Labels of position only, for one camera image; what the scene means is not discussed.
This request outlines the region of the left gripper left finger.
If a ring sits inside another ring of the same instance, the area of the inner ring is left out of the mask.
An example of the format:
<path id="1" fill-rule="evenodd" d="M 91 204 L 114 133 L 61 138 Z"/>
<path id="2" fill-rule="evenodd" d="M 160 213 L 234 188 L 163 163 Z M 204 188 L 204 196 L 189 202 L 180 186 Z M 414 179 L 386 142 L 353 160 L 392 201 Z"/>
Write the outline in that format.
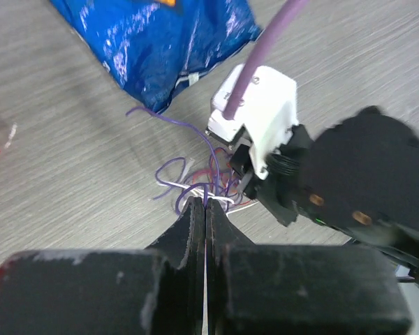
<path id="1" fill-rule="evenodd" d="M 200 334 L 205 208 L 147 248 L 20 251 L 0 266 L 0 334 Z"/>

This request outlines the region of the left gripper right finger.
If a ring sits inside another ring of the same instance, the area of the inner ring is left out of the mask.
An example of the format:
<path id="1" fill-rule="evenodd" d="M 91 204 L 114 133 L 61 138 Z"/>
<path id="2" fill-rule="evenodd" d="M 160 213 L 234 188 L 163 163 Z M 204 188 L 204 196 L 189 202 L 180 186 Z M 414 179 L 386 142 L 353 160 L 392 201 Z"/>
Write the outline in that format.
<path id="1" fill-rule="evenodd" d="M 407 334 L 389 261 L 360 246 L 255 244 L 205 210 L 210 334 Z"/>

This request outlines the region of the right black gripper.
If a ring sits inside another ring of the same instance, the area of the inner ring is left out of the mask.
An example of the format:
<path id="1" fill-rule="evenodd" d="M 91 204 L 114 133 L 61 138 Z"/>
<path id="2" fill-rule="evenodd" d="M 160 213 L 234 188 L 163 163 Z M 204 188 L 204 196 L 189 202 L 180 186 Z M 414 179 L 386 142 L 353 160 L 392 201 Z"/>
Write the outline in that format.
<path id="1" fill-rule="evenodd" d="M 290 135 L 288 143 L 280 144 L 266 155 L 264 180 L 254 173 L 249 143 L 240 144 L 229 160 L 236 177 L 240 178 L 241 193 L 258 200 L 284 226 L 296 222 L 299 215 L 293 200 L 298 190 L 297 176 L 303 156 L 313 142 L 302 124 L 292 126 Z"/>

